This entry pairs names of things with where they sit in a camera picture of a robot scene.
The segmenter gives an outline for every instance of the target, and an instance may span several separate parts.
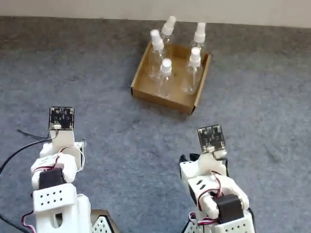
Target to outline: gray carpet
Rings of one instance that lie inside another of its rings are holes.
[[[181,154],[199,152],[198,127],[220,123],[229,172],[248,194],[257,233],[306,233],[310,221],[311,30],[207,25],[212,54],[192,116],[130,96],[149,30],[162,22],[0,18],[0,162],[45,136],[50,105],[76,108],[86,166],[74,184],[108,209],[122,233],[178,233],[194,204],[179,179]],[[195,24],[178,23],[187,44]],[[0,209],[20,222],[32,209],[30,166],[14,158]],[[3,222],[0,232],[17,232]]]

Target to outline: clear plastic bottle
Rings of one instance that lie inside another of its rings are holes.
[[[185,69],[186,72],[182,79],[181,89],[186,94],[192,95],[197,91],[203,73],[199,48],[194,47],[191,49],[189,63]]]
[[[168,58],[164,59],[162,62],[159,72],[159,80],[160,85],[158,87],[157,95],[162,98],[169,99],[172,94],[173,77],[172,61]]]
[[[174,35],[173,35],[173,30],[174,30],[174,25],[176,23],[176,18],[174,16],[170,16],[166,23],[163,25],[162,30],[161,30],[161,38],[164,43],[164,48],[166,51],[167,58],[172,59],[173,56],[173,48],[172,44],[174,43]]]
[[[166,58],[166,52],[159,30],[152,30],[150,35],[153,49],[149,53],[149,78],[154,81],[158,81],[158,73],[163,59]]]
[[[203,59],[204,53],[206,53],[205,45],[205,26],[206,23],[198,23],[194,38],[190,43],[190,48],[199,48],[201,51],[201,60]]]

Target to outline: cardboard tray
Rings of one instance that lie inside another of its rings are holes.
[[[180,85],[182,75],[184,73],[184,67],[188,62],[190,55],[190,48],[181,45],[172,45],[173,47],[173,84],[172,84],[172,96],[171,99],[164,99],[155,95],[156,85],[155,82],[148,77],[148,55],[152,49],[152,44],[149,43],[147,49],[140,61],[136,74],[134,76],[131,93],[132,96],[141,100],[145,100],[151,103],[163,105],[172,109],[176,109],[181,113],[191,115],[198,105],[202,88],[207,75],[207,70],[210,62],[210,55],[205,54],[202,59],[203,74],[199,83],[198,90],[193,95],[187,95],[182,92]]]

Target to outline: white spray nozzle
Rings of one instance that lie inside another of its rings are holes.
[[[154,47],[154,50],[162,50],[164,48],[163,40],[160,36],[160,32],[157,29],[154,29],[150,32],[151,42]]]
[[[201,64],[201,50],[197,47],[191,49],[191,55],[189,58],[189,65],[191,67],[199,67]]]
[[[174,16],[170,16],[166,23],[163,25],[161,32],[166,36],[172,35],[175,23],[176,18]]]
[[[194,41],[196,43],[203,43],[205,41],[205,25],[206,23],[198,23],[194,34]]]
[[[163,59],[160,71],[163,75],[170,76],[172,74],[172,61],[168,58]]]

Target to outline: white plastic bracket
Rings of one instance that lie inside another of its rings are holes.
[[[90,202],[66,183],[33,192],[37,233],[91,233]],[[56,215],[62,214],[58,224]]]
[[[55,137],[55,131],[50,131],[51,137]],[[40,158],[46,157],[48,155],[53,155],[58,153],[58,151],[65,147],[65,146],[75,146],[81,149],[81,152],[85,154],[84,148],[85,143],[84,142],[75,142],[74,141],[74,133],[73,131],[62,131],[60,130],[58,132],[58,135],[55,139],[52,140],[51,143],[44,143],[43,148],[40,152]],[[75,162],[77,165],[77,169],[80,170],[81,168],[81,153],[76,150],[75,148],[68,147],[64,149],[63,153],[70,154],[75,158]]]
[[[255,233],[252,215],[244,211],[244,217],[210,227],[212,233]]]

